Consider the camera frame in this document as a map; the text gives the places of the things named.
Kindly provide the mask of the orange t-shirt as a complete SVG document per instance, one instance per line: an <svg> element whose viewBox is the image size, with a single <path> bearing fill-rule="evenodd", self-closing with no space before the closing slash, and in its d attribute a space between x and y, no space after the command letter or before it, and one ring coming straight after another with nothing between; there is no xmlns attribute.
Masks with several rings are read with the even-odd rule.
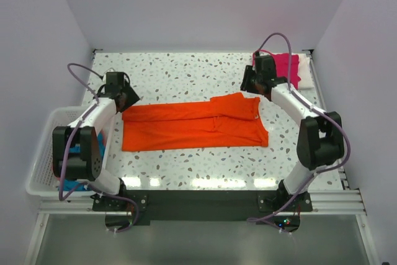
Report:
<svg viewBox="0 0 397 265"><path fill-rule="evenodd" d="M267 147L259 104L258 97L237 92L203 102L132 106L122 114L122 150Z"/></svg>

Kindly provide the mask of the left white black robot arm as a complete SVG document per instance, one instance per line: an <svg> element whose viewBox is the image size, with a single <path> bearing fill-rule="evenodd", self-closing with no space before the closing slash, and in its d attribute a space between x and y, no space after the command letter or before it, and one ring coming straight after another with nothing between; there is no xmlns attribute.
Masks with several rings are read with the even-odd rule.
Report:
<svg viewBox="0 0 397 265"><path fill-rule="evenodd" d="M106 202L114 210L123 210L128 205L127 193L120 190L121 179L104 168L98 135L116 114L139 100L126 73L108 72L87 109L70 124L54 128L53 173L59 179L60 200L66 200L75 191L72 188L65 192L65 181L77 181L79 186L108 194Z"/></svg>

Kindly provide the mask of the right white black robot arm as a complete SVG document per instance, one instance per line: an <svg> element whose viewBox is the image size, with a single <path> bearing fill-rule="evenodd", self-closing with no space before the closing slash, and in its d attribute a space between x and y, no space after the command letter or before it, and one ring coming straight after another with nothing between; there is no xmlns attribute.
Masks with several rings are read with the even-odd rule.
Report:
<svg viewBox="0 0 397 265"><path fill-rule="evenodd" d="M298 162L280 183L278 207L289 211L298 204L297 194L305 192L315 176L326 172L345 155L341 116L314 106L285 76L278 76L274 57L255 52L247 65L241 90L260 94L283 109L299 126Z"/></svg>

